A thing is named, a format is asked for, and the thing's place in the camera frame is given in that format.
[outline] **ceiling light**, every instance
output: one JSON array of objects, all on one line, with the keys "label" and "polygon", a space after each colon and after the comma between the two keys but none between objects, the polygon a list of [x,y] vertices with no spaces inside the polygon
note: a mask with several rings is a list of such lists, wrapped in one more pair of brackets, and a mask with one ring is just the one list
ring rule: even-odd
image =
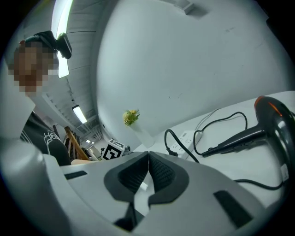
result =
[{"label": "ceiling light", "polygon": [[[57,27],[56,38],[61,33],[66,33],[66,27],[68,24],[72,2],[73,0],[68,0],[67,3],[65,4],[63,12],[61,13],[61,16],[60,16],[59,25]],[[59,78],[69,75],[68,61],[66,60],[66,58],[62,58],[60,52],[57,53],[57,57],[59,59]]]},{"label": "ceiling light", "polygon": [[76,114],[76,116],[79,118],[79,120],[83,123],[87,122],[86,118],[84,117],[81,108],[79,107],[79,105],[77,106],[73,106],[72,107],[73,112]]}]

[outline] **table surface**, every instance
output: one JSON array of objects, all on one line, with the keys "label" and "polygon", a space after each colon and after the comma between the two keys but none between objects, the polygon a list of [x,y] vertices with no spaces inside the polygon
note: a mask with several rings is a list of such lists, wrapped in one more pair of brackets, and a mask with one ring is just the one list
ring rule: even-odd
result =
[{"label": "table surface", "polygon": [[[289,110],[295,112],[295,91],[286,91],[271,94],[269,96],[280,100],[289,108]],[[243,112],[246,115],[248,119],[248,128],[255,126],[257,124],[254,111],[255,100],[256,99],[251,99],[217,110],[201,125],[200,129],[213,120],[225,118],[237,111]],[[194,130],[197,124],[208,114],[178,124],[171,127],[171,129],[177,136],[180,136],[185,130]],[[208,148],[217,146],[219,143],[244,129],[245,120],[240,114],[235,115],[229,120],[212,124],[204,131],[201,140],[197,144],[197,150],[202,153],[208,150]],[[155,144],[150,148],[145,148],[143,145],[140,145],[134,150],[134,152],[154,151],[166,153],[164,131],[155,136],[154,139]],[[174,142],[175,140],[173,137],[168,134],[168,146],[170,147]],[[198,156],[194,151],[192,154],[201,164],[210,166],[233,180],[251,179],[269,186],[277,186],[282,181],[278,160],[267,143],[244,149],[240,152],[216,154],[207,158]],[[194,160],[189,156],[187,161]],[[270,191],[248,183],[241,183],[240,185],[256,196],[265,207],[276,202],[282,195],[281,189]]]}]

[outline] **electrical outlet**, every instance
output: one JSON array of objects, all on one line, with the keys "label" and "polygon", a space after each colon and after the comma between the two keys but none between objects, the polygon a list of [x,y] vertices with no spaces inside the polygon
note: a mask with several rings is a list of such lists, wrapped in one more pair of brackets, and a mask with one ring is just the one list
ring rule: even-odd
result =
[{"label": "electrical outlet", "polygon": [[[194,138],[194,130],[187,130],[184,131],[183,134],[179,137],[179,141],[190,151],[192,152],[194,149],[193,146],[193,138]],[[195,135],[195,144],[197,144],[199,142],[199,140],[202,137],[202,133],[198,132]],[[173,152],[177,152],[178,157],[182,158],[182,159],[187,159],[187,157],[189,156],[186,151],[184,151],[181,146],[179,146],[179,144],[175,141],[175,143],[170,147],[170,150]]]}]

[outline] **person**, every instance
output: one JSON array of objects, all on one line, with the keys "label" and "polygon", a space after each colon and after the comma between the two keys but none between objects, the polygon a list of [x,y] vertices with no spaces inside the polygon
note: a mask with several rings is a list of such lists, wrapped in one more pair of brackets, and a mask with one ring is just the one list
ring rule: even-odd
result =
[{"label": "person", "polygon": [[[51,31],[37,33],[19,43],[9,72],[13,74],[20,91],[24,91],[27,96],[35,96],[42,90],[44,82],[48,80],[48,72],[58,70],[58,51],[67,59],[71,57],[71,46],[66,35],[63,34],[59,41]],[[27,120],[20,139],[32,143],[43,154],[55,157],[60,166],[91,162],[70,157],[60,138],[34,112]]]}]

